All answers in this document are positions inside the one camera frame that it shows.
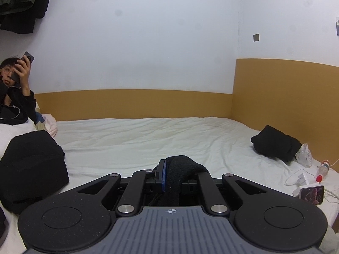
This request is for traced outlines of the black fleece garment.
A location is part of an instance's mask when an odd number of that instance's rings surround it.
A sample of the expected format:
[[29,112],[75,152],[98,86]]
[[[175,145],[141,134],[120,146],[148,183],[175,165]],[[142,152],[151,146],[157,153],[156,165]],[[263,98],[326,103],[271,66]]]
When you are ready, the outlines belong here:
[[199,173],[208,173],[208,169],[185,155],[166,158],[167,176],[165,193],[174,194],[183,182],[191,180]]

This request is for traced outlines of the hanging green black clothes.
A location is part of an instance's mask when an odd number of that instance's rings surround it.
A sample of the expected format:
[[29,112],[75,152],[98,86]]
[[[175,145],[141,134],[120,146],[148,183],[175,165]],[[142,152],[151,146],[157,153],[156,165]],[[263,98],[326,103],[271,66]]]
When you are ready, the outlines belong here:
[[1,30],[31,34],[45,17],[50,0],[1,0]]

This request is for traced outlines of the white bed sheet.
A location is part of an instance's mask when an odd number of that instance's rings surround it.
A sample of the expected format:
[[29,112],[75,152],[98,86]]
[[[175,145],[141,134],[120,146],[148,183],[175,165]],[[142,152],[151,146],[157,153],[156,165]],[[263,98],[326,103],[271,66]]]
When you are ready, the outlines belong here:
[[302,173],[254,152],[256,130],[217,117],[97,119],[60,121],[56,142],[65,152],[72,189],[109,173],[123,177],[153,168],[163,158],[186,155],[219,178],[231,172],[291,194]]

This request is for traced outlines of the black folded garment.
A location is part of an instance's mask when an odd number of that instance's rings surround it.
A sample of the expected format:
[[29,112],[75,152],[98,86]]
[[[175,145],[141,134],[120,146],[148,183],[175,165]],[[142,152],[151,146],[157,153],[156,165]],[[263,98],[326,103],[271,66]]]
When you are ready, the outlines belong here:
[[302,147],[298,139],[266,125],[259,134],[251,137],[255,151],[268,158],[278,158],[285,163],[291,162]]

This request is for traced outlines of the pink white pillow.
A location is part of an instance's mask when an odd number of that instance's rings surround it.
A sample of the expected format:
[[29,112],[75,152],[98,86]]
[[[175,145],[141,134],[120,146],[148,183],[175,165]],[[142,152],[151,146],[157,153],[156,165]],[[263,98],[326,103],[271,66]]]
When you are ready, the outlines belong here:
[[38,131],[47,131],[53,138],[57,134],[57,121],[51,114],[41,114],[41,109],[38,103],[36,103],[35,126]]

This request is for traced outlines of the black garment pile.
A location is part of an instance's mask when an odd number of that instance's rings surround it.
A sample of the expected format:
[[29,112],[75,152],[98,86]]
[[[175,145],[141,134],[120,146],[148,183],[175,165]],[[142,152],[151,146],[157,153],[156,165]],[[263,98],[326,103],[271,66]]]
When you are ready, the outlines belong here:
[[1,204],[20,214],[69,183],[65,153],[47,131],[14,137],[1,158]]

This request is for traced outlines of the crumpled plastic bag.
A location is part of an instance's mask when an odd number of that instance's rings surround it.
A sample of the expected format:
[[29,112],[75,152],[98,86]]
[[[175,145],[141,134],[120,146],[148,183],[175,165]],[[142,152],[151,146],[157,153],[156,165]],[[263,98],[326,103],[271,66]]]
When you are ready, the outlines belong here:
[[307,143],[302,144],[295,155],[295,160],[304,167],[311,167],[313,157]]

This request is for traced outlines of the phone with lit screen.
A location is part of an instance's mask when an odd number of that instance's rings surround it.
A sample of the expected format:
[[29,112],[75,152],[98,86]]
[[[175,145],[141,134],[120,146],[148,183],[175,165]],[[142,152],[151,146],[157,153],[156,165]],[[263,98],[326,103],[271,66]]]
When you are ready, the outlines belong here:
[[325,188],[323,185],[312,185],[312,186],[300,186],[299,188],[293,191],[293,196],[304,200],[313,205],[320,205],[324,201],[324,191]]

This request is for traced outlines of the person in black hoodie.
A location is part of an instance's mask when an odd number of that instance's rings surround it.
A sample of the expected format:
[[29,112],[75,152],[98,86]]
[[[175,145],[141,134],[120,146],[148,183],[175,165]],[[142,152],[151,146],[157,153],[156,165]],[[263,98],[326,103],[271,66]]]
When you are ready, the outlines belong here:
[[36,99],[29,86],[33,57],[9,57],[1,63],[1,123],[36,122]]

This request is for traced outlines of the wooden headboard panel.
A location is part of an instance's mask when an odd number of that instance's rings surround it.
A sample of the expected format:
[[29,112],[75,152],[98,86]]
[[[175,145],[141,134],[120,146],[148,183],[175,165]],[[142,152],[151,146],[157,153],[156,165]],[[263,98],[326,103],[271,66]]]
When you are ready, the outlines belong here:
[[314,62],[240,58],[231,94],[177,90],[85,90],[37,94],[57,120],[226,117],[271,125],[307,143],[318,161],[338,161],[338,68]]

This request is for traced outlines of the clear plastic bottle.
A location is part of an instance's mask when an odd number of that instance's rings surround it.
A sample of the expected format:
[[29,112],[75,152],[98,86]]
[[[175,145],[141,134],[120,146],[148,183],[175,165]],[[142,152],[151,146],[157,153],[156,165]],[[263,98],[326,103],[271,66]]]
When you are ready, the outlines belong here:
[[316,178],[315,178],[316,182],[318,183],[323,182],[328,175],[329,169],[330,169],[329,161],[324,160],[318,168]]

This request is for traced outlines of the grey wall switch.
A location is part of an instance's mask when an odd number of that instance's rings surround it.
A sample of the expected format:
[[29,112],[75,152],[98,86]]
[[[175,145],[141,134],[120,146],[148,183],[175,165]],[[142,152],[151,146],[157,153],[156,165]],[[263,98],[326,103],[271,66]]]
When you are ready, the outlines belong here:
[[254,42],[259,41],[259,40],[260,40],[260,35],[259,34],[253,35],[253,41]]

